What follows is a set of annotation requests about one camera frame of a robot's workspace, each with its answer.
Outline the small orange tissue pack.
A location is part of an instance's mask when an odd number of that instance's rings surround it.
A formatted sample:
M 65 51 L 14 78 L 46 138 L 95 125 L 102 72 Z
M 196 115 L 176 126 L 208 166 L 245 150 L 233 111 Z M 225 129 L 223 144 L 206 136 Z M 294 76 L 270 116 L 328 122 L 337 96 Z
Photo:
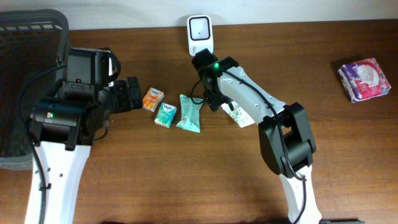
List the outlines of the small orange tissue pack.
M 158 106 L 158 104 L 162 101 L 164 97 L 164 92 L 150 87 L 145 97 L 143 97 L 143 108 L 154 112 Z

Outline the white floral cream tube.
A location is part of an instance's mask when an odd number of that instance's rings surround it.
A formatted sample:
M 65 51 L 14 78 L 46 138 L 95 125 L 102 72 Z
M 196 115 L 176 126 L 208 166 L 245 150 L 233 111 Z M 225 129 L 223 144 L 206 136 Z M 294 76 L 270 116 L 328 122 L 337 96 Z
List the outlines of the white floral cream tube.
M 254 124 L 254 120 L 235 101 L 231 102 L 233 109 L 227 103 L 221 105 L 222 109 L 237 123 L 240 128 Z

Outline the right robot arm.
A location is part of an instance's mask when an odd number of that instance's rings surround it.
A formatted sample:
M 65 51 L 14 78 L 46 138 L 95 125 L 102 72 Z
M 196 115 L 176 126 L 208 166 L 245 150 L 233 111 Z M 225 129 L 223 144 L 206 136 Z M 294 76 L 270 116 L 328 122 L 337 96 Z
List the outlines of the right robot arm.
M 218 59 L 204 49 L 193 56 L 192 64 L 212 111 L 223 103 L 237 103 L 257 124 L 261 156 L 282 182 L 289 222 L 321 223 L 312 186 L 316 144 L 304 107 L 268 94 L 230 56 Z

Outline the teal wet wipes pack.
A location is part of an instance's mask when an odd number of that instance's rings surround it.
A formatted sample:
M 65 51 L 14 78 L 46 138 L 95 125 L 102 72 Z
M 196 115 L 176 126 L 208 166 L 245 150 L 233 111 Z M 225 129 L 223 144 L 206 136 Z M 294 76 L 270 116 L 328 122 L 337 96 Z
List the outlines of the teal wet wipes pack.
M 180 95 L 181 120 L 177 123 L 182 128 L 195 133 L 200 133 L 200 109 L 203 100 Z

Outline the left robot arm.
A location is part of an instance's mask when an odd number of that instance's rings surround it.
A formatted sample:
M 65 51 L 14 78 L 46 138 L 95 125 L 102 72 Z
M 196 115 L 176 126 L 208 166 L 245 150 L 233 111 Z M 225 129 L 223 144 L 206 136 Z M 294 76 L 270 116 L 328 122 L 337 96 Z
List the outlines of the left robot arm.
M 109 117 L 143 107 L 137 77 L 118 78 L 109 48 L 72 48 L 66 71 L 26 121 L 33 171 L 25 223 L 72 223 L 81 175 L 96 132 Z

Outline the small teal tissue pack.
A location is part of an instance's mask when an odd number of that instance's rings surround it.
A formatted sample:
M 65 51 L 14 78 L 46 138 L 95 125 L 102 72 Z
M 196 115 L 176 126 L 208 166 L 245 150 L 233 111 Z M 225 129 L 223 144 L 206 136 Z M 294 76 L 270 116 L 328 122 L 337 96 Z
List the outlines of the small teal tissue pack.
M 169 128 L 172 125 L 172 121 L 177 112 L 177 108 L 173 105 L 162 103 L 159 107 L 157 116 L 155 117 L 155 124 Z

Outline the red purple tissue pack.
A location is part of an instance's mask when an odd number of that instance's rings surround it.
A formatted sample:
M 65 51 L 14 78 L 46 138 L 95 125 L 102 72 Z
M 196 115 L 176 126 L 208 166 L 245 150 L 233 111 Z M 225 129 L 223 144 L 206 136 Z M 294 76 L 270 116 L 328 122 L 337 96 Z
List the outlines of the red purple tissue pack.
M 391 89 L 375 58 L 345 64 L 338 75 L 352 103 L 387 95 Z

